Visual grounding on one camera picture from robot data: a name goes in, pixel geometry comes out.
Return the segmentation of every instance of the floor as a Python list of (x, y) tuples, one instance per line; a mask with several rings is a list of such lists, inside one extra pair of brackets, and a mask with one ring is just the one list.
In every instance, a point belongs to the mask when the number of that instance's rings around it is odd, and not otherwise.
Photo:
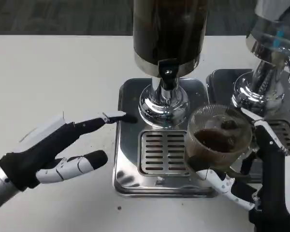
[[(209, 0), (207, 35), (246, 35), (257, 0)], [(0, 0), (0, 34), (132, 35), (133, 0)]]

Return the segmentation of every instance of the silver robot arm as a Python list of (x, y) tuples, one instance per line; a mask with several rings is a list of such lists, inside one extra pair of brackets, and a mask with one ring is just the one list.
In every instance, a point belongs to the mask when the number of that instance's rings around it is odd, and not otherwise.
[(108, 158), (101, 150), (69, 159), (55, 157), (83, 134), (105, 124), (136, 120), (118, 111), (80, 123), (66, 123), (62, 114), (34, 129), (0, 159), (0, 207), (27, 188), (68, 180), (102, 167)]

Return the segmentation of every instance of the white table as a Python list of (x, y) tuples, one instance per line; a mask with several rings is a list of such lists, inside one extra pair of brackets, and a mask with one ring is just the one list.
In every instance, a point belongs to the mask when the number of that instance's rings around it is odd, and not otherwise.
[[(199, 67), (253, 68), (245, 37), (206, 37)], [(120, 86), (145, 77), (132, 37), (0, 36), (0, 158), (27, 132), (64, 110), (79, 121), (117, 109)], [(227, 199), (131, 199), (112, 186), (115, 125), (85, 135), (60, 157), (103, 149), (103, 168), (40, 185), (0, 209), (0, 232), (248, 232), (248, 213)]]

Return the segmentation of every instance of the robotic hand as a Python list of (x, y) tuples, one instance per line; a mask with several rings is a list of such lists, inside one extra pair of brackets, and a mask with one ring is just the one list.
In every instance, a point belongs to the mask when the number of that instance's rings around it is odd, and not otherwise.
[(257, 191), (210, 168), (196, 173), (217, 192), (248, 210), (255, 231), (290, 232), (290, 156), (263, 118), (244, 108), (240, 110), (254, 126), (259, 147), (256, 155), (262, 160), (262, 188)]
[(101, 150), (69, 159), (55, 157), (81, 135), (118, 121), (136, 123), (137, 119), (119, 111), (80, 123), (66, 123), (61, 115), (31, 131), (13, 152), (0, 159), (0, 207), (27, 188), (68, 180), (102, 167), (107, 155)]

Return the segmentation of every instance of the dark liquid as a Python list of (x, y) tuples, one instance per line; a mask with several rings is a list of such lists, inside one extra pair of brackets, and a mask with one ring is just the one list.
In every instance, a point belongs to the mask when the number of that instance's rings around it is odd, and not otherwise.
[(200, 143), (214, 151), (229, 153), (234, 149), (235, 138), (227, 137), (216, 130), (201, 130), (194, 136)]
[(147, 62), (176, 58), (198, 60), (202, 49), (208, 0), (134, 0), (136, 53)]

